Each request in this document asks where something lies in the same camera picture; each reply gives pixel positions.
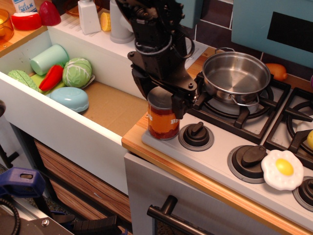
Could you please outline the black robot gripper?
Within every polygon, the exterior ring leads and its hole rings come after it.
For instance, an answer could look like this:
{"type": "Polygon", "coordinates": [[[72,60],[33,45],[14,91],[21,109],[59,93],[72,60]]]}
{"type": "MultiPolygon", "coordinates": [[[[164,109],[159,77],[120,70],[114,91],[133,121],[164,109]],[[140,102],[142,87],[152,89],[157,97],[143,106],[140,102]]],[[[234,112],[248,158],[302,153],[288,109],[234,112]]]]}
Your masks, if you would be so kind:
{"type": "Polygon", "coordinates": [[[185,69],[185,61],[194,54],[195,44],[190,38],[170,37],[165,44],[152,47],[138,39],[134,41],[135,51],[128,53],[132,62],[133,79],[143,95],[156,86],[172,95],[172,110],[177,119],[193,108],[197,84],[185,69]]]}

